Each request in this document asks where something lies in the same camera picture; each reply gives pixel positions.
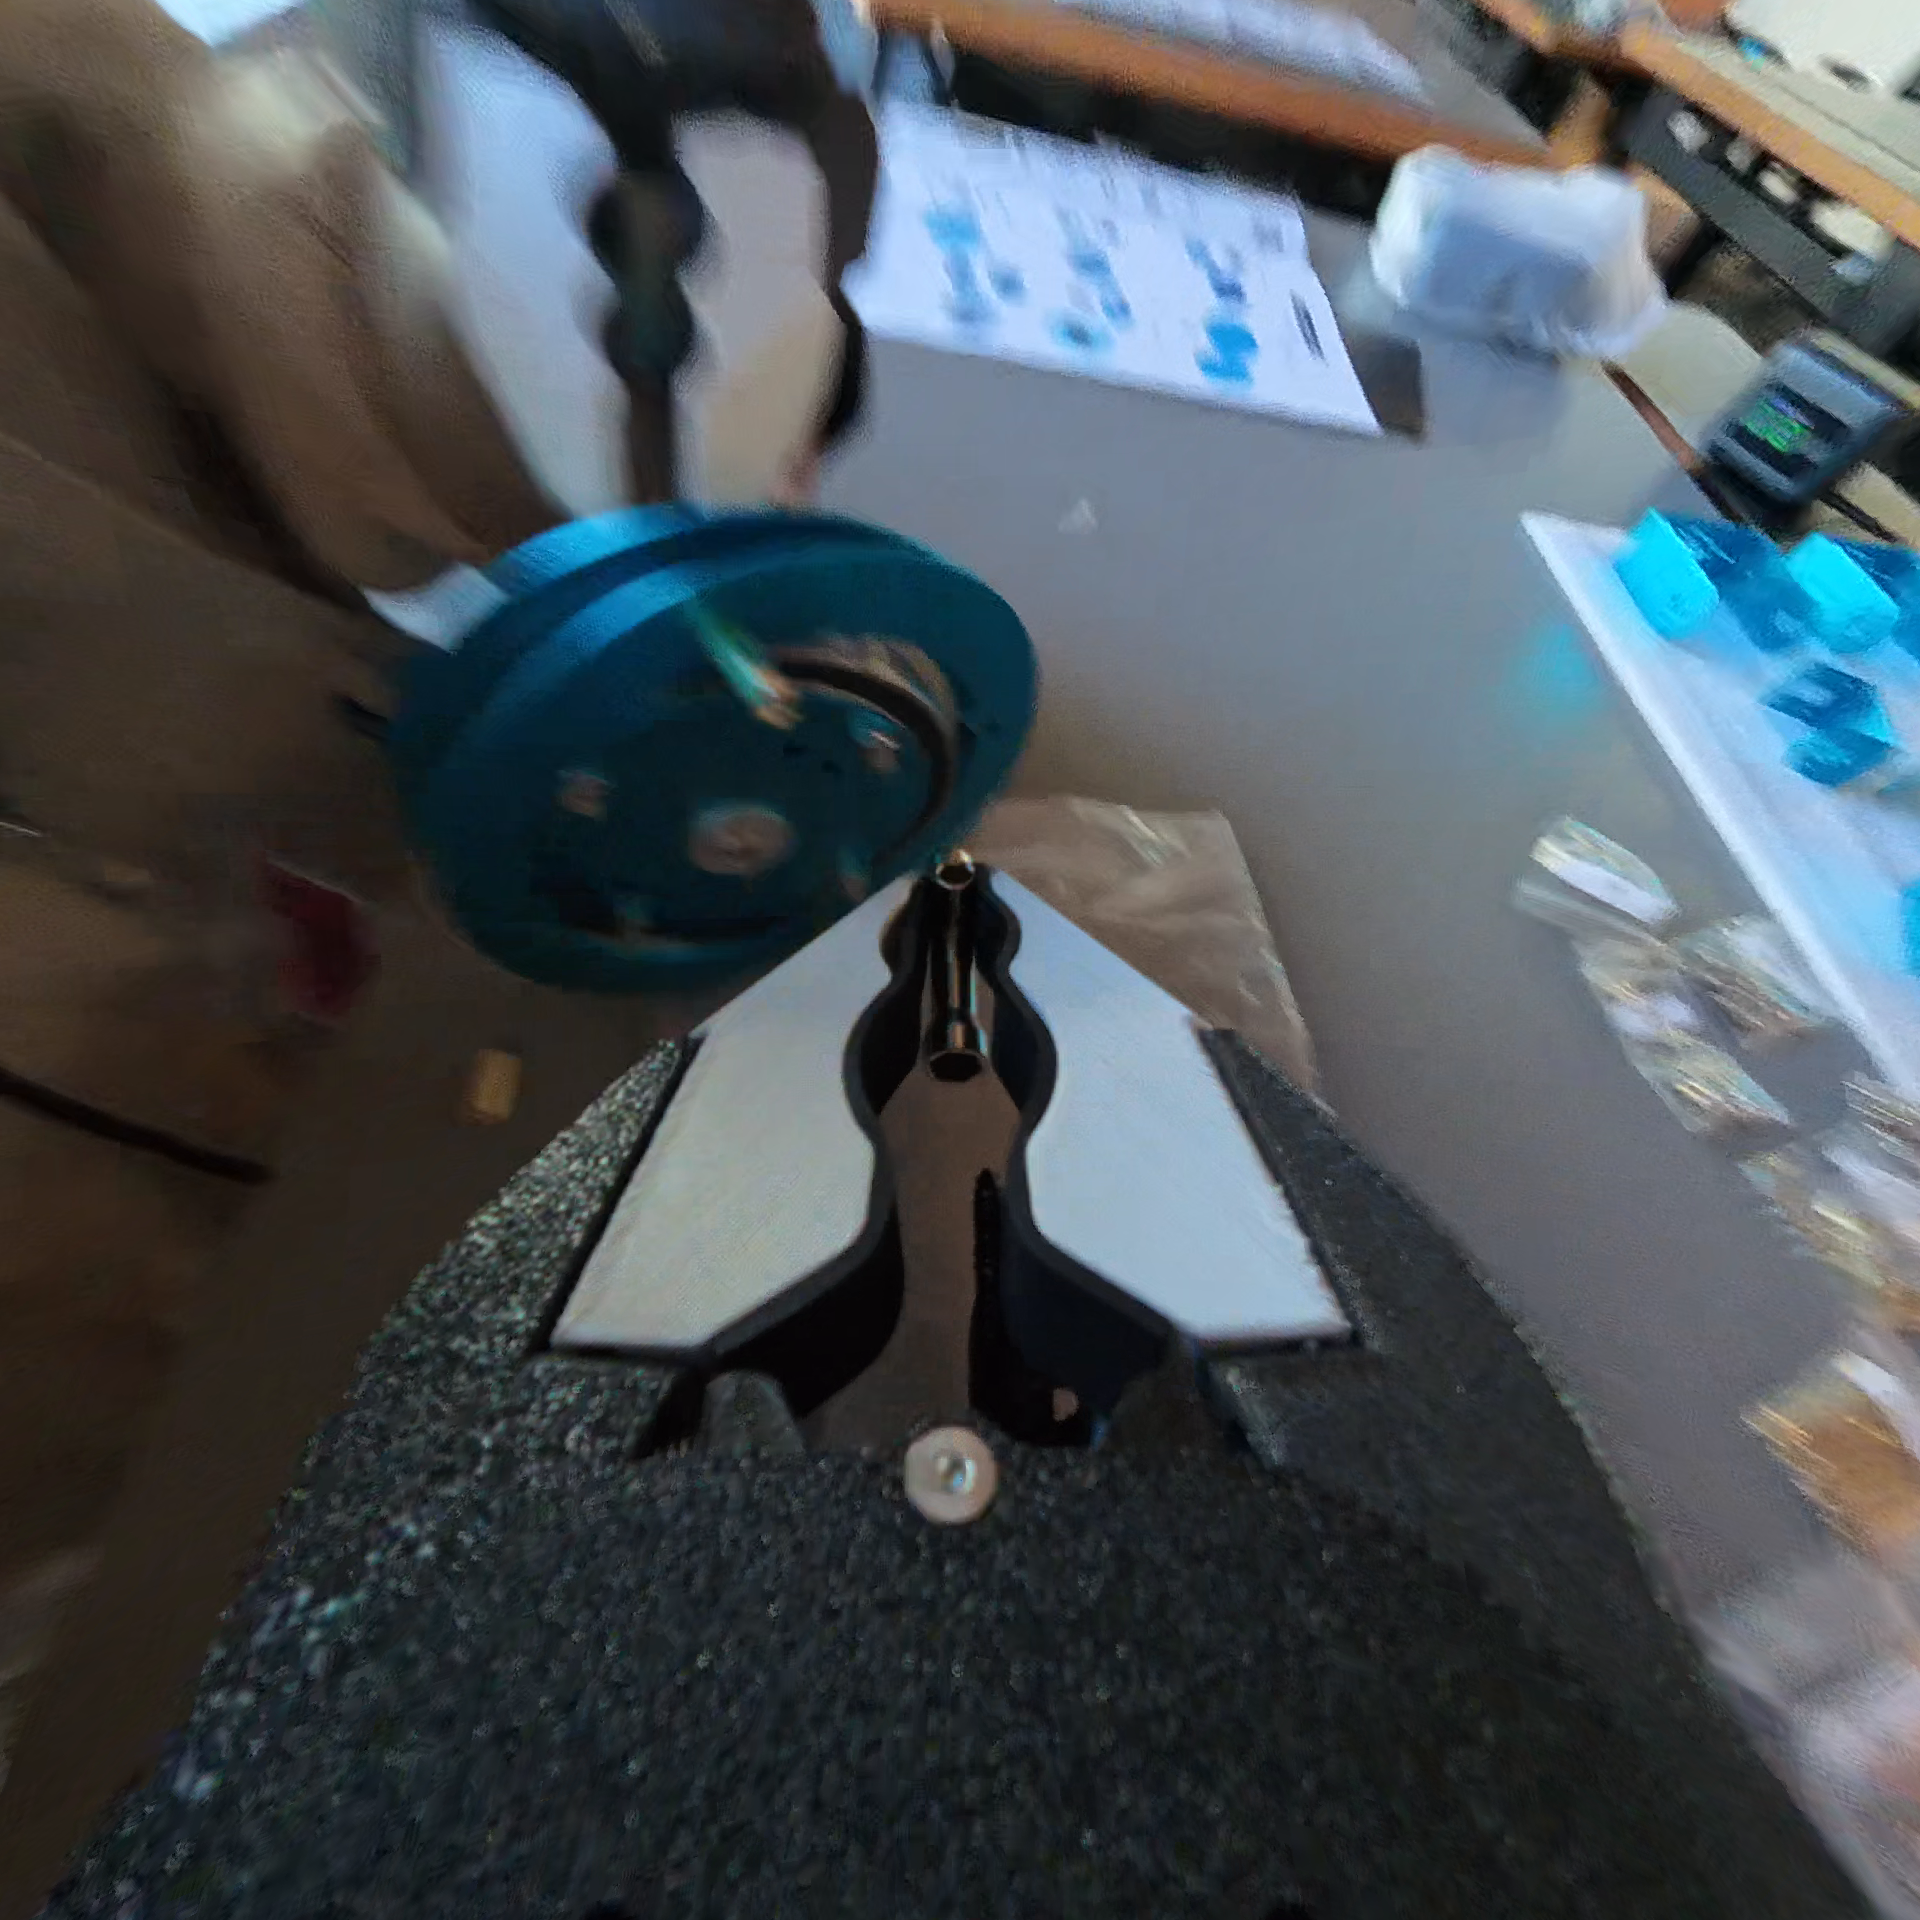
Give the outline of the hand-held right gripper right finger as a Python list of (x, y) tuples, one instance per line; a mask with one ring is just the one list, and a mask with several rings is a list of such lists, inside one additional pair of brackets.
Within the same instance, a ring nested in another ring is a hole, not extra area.
[(1014, 1133), (975, 1188), (973, 1409), (1091, 1448), (1165, 1368), (1204, 1399), (1216, 1364), (1351, 1352), (1336, 1270), (1220, 1066), (1228, 1033), (1010, 876), (975, 890)]

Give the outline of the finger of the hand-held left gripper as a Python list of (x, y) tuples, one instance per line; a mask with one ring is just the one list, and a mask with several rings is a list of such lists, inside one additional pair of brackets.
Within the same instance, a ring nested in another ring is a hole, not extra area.
[(656, 63), (611, 22), (419, 22), (415, 161), (456, 336), (568, 516), (685, 492), (707, 214)]
[(803, 506), (844, 371), (826, 179), (799, 132), (734, 110), (677, 122), (675, 157), (703, 214), (677, 273), (691, 343), (668, 385), (675, 492)]

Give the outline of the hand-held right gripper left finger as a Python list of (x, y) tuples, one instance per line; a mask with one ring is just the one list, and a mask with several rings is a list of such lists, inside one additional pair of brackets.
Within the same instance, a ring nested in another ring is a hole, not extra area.
[(873, 1366), (903, 1302), (881, 1117), (924, 974), (924, 886), (895, 882), (695, 1031), (552, 1354), (762, 1376), (803, 1419)]

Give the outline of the metal cross socket wrench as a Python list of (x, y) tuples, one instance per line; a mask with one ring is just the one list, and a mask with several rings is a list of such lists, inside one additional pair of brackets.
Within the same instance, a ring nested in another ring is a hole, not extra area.
[(924, 1072), (942, 1088), (977, 1082), (991, 1064), (975, 965), (977, 906), (977, 867), (971, 853), (944, 853), (924, 880), (922, 1037)]

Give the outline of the teal round turntable base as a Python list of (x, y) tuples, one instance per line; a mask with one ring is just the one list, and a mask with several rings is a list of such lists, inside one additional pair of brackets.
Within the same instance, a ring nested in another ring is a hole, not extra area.
[(566, 994), (697, 996), (956, 849), (1036, 706), (1018, 614), (924, 543), (672, 504), (493, 563), (384, 739), (480, 955)]

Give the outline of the large clear plastic bag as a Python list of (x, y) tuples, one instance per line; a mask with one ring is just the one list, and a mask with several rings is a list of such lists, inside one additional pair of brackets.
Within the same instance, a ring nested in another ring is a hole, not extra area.
[(1298, 1090), (1320, 1094), (1308, 1023), (1222, 814), (1085, 798), (1001, 800), (967, 847), (1204, 1027), (1234, 1033)]

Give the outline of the white instruction sheet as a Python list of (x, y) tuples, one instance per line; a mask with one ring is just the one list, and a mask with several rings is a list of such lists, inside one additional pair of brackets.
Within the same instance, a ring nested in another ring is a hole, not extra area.
[(1295, 200), (907, 103), (877, 142), (877, 342), (1381, 434)]

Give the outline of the wooden background table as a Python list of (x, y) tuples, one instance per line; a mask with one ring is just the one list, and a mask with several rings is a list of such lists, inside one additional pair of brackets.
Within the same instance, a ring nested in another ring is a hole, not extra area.
[(1349, 12), (1416, 67), (1426, 87), (1420, 103), (1067, 5), (869, 3), (858, 10), (883, 34), (936, 38), (965, 55), (1106, 89), (1154, 108), (1210, 114), (1236, 130), (1281, 134), (1340, 157), (1396, 163), (1443, 148), (1487, 163), (1567, 165), (1516, 108), (1451, 61), (1408, 10), (1394, 20), (1393, 5), (1349, 5)]

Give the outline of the pile of small parts bags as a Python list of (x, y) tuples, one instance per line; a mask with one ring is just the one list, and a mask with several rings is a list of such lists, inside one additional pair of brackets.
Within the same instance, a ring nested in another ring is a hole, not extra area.
[(1916, 1104), (1845, 1078), (1810, 1129), (1749, 1066), (1835, 1023), (1777, 921), (1682, 927), (1637, 855), (1573, 820), (1534, 839), (1514, 906), (1557, 927), (1624, 1061), (1692, 1139), (1724, 1149), (1790, 1251), (1835, 1286), (1841, 1329), (1743, 1413), (1824, 1529), (1916, 1580)]

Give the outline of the black flat pad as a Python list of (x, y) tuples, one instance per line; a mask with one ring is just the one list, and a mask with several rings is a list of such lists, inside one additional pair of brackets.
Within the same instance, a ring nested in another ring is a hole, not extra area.
[(1346, 330), (1342, 342), (1379, 432), (1420, 443), (1426, 436), (1426, 400), (1418, 342), (1375, 330)]

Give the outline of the white wrapped bundle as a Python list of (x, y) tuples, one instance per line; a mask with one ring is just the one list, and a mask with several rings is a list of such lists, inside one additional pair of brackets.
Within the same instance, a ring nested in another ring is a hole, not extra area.
[(1420, 150), (1391, 173), (1367, 253), (1387, 300), (1487, 345), (1614, 361), (1667, 316), (1643, 195), (1602, 167)]

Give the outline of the black device with display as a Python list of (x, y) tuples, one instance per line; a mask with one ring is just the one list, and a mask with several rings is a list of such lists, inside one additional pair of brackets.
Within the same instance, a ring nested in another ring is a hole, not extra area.
[(1782, 535), (1833, 506), (1841, 485), (1914, 439), (1916, 379), (1835, 332), (1808, 328), (1771, 349), (1712, 422), (1700, 479), (1728, 512)]

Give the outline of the blue U bracket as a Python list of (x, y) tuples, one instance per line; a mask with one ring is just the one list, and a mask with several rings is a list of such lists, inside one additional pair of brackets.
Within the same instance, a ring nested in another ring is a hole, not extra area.
[(1763, 694), (1761, 708), (1794, 729), (1786, 765), (1812, 786), (1859, 788), (1884, 778), (1896, 763), (1878, 692), (1841, 667), (1796, 669)]

